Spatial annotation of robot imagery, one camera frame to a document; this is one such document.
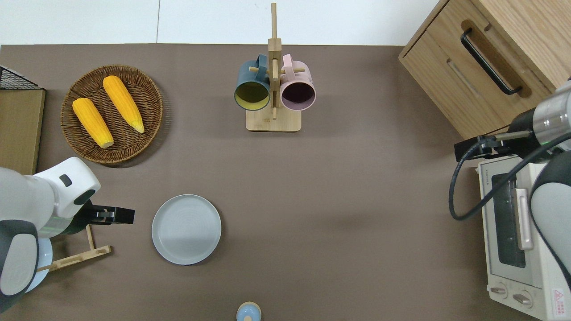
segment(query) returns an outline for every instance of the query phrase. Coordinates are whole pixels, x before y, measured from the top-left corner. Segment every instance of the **wooden cabinet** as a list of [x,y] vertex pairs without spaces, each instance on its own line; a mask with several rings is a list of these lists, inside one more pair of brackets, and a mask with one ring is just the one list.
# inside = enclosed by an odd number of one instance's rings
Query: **wooden cabinet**
[[441,0],[399,59],[462,137],[488,133],[571,77],[571,0]]

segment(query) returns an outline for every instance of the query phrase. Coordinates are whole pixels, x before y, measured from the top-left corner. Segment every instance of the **wicker basket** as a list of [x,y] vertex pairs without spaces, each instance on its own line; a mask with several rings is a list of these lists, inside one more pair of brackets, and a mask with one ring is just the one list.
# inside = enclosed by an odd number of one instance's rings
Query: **wicker basket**
[[[137,132],[121,117],[103,88],[103,78],[119,77],[133,97],[145,132]],[[75,116],[72,103],[77,98],[89,98],[105,120],[114,143],[108,148],[99,147]],[[81,157],[100,164],[117,164],[139,155],[147,148],[159,131],[163,119],[163,99],[160,91],[146,74],[122,65],[94,69],[76,81],[63,100],[61,126],[71,148]]]

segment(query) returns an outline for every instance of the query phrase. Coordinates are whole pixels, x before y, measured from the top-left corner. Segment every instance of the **white plate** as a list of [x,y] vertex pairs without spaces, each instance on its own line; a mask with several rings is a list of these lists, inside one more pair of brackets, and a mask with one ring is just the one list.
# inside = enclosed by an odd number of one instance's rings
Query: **white plate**
[[[48,266],[52,263],[54,258],[54,252],[51,248],[51,241],[50,239],[38,239],[38,268]],[[33,290],[36,286],[38,286],[43,279],[46,277],[49,270],[43,270],[40,272],[36,272],[32,283],[26,293]]]
[[169,199],[152,220],[152,242],[170,262],[194,264],[210,255],[220,241],[222,222],[208,200],[197,195]]

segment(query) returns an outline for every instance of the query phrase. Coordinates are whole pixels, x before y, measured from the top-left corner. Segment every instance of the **cable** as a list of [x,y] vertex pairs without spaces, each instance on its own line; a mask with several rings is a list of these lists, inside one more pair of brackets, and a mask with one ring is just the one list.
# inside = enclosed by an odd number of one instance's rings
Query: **cable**
[[486,194],[486,196],[484,196],[484,198],[482,198],[482,200],[478,202],[478,204],[476,204],[466,214],[464,214],[462,216],[458,216],[456,214],[456,211],[454,210],[454,187],[456,186],[456,179],[458,178],[458,173],[460,172],[460,168],[462,168],[462,164],[471,155],[471,153],[473,153],[474,150],[476,148],[478,148],[478,145],[483,144],[485,142],[493,141],[493,140],[495,140],[495,138],[489,137],[489,138],[485,138],[482,142],[475,143],[462,156],[462,158],[458,162],[458,165],[456,166],[456,169],[454,169],[454,174],[452,175],[452,180],[450,181],[450,190],[448,191],[448,208],[450,209],[450,215],[455,220],[465,220],[467,218],[474,216],[474,214],[478,213],[480,211],[480,209],[482,207],[484,207],[484,205],[486,205],[486,203],[492,199],[492,197],[498,192],[498,190],[500,190],[502,188],[503,185],[505,185],[510,179],[512,179],[514,176],[516,176],[517,172],[519,172],[527,164],[531,163],[540,154],[545,153],[546,151],[552,149],[553,147],[559,145],[560,143],[562,143],[564,141],[567,141],[568,139],[571,139],[571,133],[561,135],[561,136],[557,137],[556,139],[550,141],[549,143],[542,145],[542,146],[538,147],[537,149],[535,149],[528,156],[526,156],[521,162],[519,162],[519,164],[517,164],[507,175],[502,177],[502,179],[500,179],[498,184],[496,184],[492,188],[492,190],[490,190],[490,192],[488,192]]
[[486,135],[489,135],[489,134],[491,134],[491,133],[495,133],[496,131],[499,131],[499,130],[502,130],[502,129],[508,128],[508,127],[509,127],[509,125],[505,125],[504,127],[500,127],[500,128],[498,128],[498,129],[494,129],[494,130],[492,130],[492,131],[490,131],[490,132],[488,132],[488,133],[485,133],[485,134],[482,135],[482,136],[486,136]]

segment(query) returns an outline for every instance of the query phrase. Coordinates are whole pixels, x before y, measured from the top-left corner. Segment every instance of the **dark teal mug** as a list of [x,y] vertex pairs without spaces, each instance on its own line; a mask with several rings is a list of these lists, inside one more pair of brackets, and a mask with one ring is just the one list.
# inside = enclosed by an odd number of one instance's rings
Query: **dark teal mug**
[[[250,67],[258,68],[257,72]],[[266,74],[268,57],[258,55],[257,60],[249,60],[242,64],[238,72],[238,82],[234,90],[234,100],[238,106],[246,110],[260,110],[270,102],[270,79]]]

